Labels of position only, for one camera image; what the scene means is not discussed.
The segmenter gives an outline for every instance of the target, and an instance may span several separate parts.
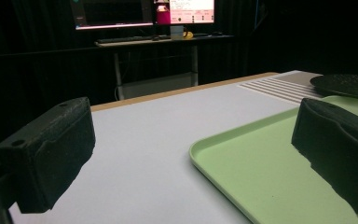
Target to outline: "keyboard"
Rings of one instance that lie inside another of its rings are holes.
[[[159,35],[158,39],[171,39],[169,35]],[[131,42],[131,41],[142,41],[142,40],[153,40],[153,36],[132,36],[132,37],[121,37],[121,38],[110,38],[110,39],[98,39],[99,44],[111,44],[120,42]]]

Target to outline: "table surface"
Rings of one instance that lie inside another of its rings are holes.
[[[266,73],[92,107],[96,145],[70,188],[44,214],[15,223],[250,223],[191,163],[193,143],[292,109],[241,84]]]

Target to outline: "desk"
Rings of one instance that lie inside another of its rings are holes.
[[[191,163],[201,138],[296,107],[242,83],[262,74],[92,107],[96,146],[51,211],[15,223],[250,223]]]
[[[102,48],[118,48],[118,47],[124,47],[124,48],[133,48],[133,47],[149,47],[149,48],[161,48],[163,47],[177,47],[182,45],[184,42],[189,43],[191,47],[191,67],[189,68],[189,73],[186,73],[186,75],[190,75],[190,86],[198,86],[199,84],[199,66],[198,66],[198,45],[203,42],[208,42],[211,40],[226,40],[230,41],[233,38],[233,36],[230,35],[222,35],[222,36],[204,36],[204,37],[194,37],[191,39],[185,39],[185,40],[170,40],[170,39],[161,39],[158,41],[152,41],[152,40],[142,40],[142,41],[129,41],[129,42],[118,42],[118,43],[107,43],[107,44],[99,44],[95,43],[97,46]],[[122,75],[120,72],[120,65],[119,65],[119,58],[118,53],[115,52],[115,75],[117,79],[117,92],[118,92],[118,100],[124,100],[125,98],[129,98],[125,96],[124,93],[124,87],[125,84],[122,82]],[[155,82],[142,82],[142,83],[131,83],[131,87],[133,89],[140,89],[141,91],[149,91],[151,90],[153,93],[155,93],[156,88],[159,86],[162,86],[162,91],[167,91],[170,88],[166,88],[164,86],[169,86],[170,81],[174,80],[180,80],[179,76],[171,76],[171,77],[165,77],[165,78],[159,78],[156,79]]]

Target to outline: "yellow object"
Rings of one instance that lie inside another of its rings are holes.
[[[193,33],[183,32],[183,39],[191,39],[191,38],[193,38]]]

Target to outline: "dark background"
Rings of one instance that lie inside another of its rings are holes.
[[[0,0],[0,142],[63,101],[115,101],[113,53],[71,50],[96,48],[96,39],[154,32],[78,32],[69,1]],[[200,84],[271,71],[358,74],[358,1],[215,0],[215,8],[214,25],[189,29],[220,31],[240,41],[199,48]],[[255,19],[257,9],[267,14],[264,20]],[[181,72],[188,59],[171,56],[186,52],[178,47],[120,53],[124,81]]]

